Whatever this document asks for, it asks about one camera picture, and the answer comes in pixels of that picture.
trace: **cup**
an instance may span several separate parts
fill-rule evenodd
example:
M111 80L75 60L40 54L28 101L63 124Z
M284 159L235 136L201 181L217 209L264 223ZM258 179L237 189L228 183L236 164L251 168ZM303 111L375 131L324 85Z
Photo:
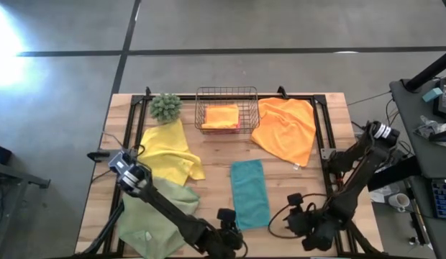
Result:
M399 212L405 212L405 208L410 205L410 199L405 194L394 194L389 197L389 205L396 208Z

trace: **metal wire basket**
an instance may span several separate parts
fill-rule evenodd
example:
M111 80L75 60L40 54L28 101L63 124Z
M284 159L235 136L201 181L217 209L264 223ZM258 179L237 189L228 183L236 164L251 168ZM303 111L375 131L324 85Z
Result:
M236 104L239 108L239 124L232 129L204 129L206 108L209 106ZM258 94L253 86L201 87L196 92L194 125L202 134L250 134L260 125Z

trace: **concrete floor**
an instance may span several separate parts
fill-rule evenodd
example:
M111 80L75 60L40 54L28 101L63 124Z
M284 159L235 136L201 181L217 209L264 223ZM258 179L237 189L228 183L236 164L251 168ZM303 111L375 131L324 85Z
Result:
M119 65L118 55L14 54L121 50L133 6L134 0L0 1L0 145L13 150L13 166L52 179L48 190L29 190L5 258L74 251L94 167L86 153L99 144ZM130 49L444 45L440 0L144 0ZM390 81L412 77L441 54L136 56L128 57L118 87L192 93L200 86L282 85L345 92L350 103L388 91ZM350 106L352 120L384 121L390 98ZM399 119L395 125L403 130ZM410 250L409 215L378 205L375 212L386 252L433 258L427 247Z

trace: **cloth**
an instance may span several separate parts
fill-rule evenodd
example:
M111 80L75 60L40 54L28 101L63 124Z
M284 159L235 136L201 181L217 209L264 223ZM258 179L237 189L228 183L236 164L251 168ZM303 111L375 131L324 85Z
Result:
M231 164L231 188L237 226L241 230L267 227L270 212L261 161Z
M181 186L188 176L195 180L205 179L201 158L189 151L180 119L147 129L141 145L145 151L137 159L151 168L153 176Z
M235 129L239 125L239 107L237 104L206 107L206 123L203 129Z
M304 100L268 98L258 102L260 126L252 140L269 153L306 166L316 125L311 104Z
M185 214L193 214L199 205L199 196L189 187L155 177L154 186L172 204ZM124 195L124 212L118 220L121 240L147 259L163 259L185 245L177 226L150 204Z

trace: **folded orange towel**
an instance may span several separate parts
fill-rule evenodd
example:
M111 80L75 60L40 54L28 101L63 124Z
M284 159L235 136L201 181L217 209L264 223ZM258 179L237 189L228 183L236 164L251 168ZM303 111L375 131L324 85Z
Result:
M306 166L311 154L316 125L308 101L269 98L258 102L260 126L252 140L269 153Z
M206 123L203 129L235 129L239 124L237 104L206 107Z

